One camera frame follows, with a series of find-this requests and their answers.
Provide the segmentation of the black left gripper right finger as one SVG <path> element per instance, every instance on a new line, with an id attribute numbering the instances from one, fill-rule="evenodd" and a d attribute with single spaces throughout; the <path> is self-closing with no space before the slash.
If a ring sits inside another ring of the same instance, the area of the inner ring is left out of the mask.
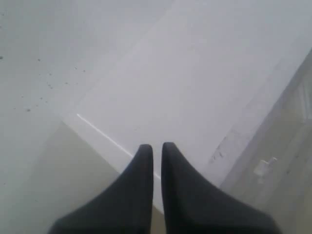
<path id="1" fill-rule="evenodd" d="M 168 234 L 279 234 L 274 219 L 207 181 L 172 142 L 162 146 L 161 189 Z"/>

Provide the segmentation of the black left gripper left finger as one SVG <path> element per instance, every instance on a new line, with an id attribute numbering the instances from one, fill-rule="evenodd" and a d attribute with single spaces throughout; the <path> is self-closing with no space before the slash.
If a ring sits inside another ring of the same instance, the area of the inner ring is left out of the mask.
<path id="1" fill-rule="evenodd" d="M 51 234 L 149 234 L 153 207 L 153 149 L 140 145 L 120 176 L 93 200 L 58 219 Z"/>

